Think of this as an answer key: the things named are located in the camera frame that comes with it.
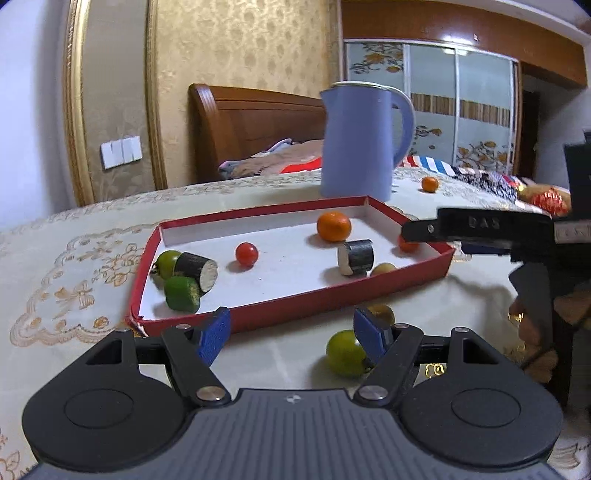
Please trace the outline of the person's hand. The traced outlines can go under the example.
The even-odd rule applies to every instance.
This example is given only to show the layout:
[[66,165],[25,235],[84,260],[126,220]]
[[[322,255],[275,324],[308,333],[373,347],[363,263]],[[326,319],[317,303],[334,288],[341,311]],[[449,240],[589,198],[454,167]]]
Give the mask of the person's hand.
[[[554,302],[557,313],[566,322],[590,329],[590,291],[578,291],[558,297]],[[542,335],[530,319],[525,306],[516,297],[508,310],[509,315],[521,315],[519,337],[525,343],[526,356],[535,355],[542,346]],[[534,361],[526,373],[535,381],[545,384],[552,378],[552,370],[556,367],[558,356],[554,350],[549,351]]]

